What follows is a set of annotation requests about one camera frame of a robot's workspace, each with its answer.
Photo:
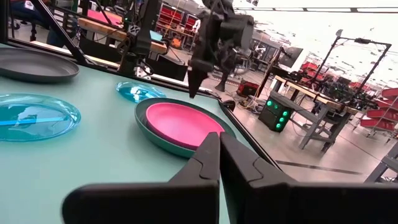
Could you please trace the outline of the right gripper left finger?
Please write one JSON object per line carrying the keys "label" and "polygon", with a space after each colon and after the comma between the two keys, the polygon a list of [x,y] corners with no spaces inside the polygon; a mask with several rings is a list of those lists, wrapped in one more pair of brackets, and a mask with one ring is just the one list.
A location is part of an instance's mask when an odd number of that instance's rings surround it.
{"label": "right gripper left finger", "polygon": [[62,203],[64,223],[217,223],[220,138],[209,133],[168,181],[83,185]]}

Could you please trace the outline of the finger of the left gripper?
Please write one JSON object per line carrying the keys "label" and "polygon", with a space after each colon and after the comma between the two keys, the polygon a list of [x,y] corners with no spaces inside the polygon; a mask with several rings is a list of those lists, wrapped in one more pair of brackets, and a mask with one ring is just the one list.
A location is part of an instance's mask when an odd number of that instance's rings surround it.
{"label": "finger of the left gripper", "polygon": [[208,78],[208,73],[197,70],[191,69],[188,71],[188,89],[189,89],[189,97],[194,98],[198,93],[202,82]]}

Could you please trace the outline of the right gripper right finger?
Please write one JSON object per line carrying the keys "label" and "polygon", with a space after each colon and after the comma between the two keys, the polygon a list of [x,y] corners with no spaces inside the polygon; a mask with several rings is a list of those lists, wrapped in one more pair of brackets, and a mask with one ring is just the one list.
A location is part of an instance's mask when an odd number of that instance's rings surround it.
{"label": "right gripper right finger", "polygon": [[397,186],[298,182],[227,133],[220,171],[231,223],[397,224]]}

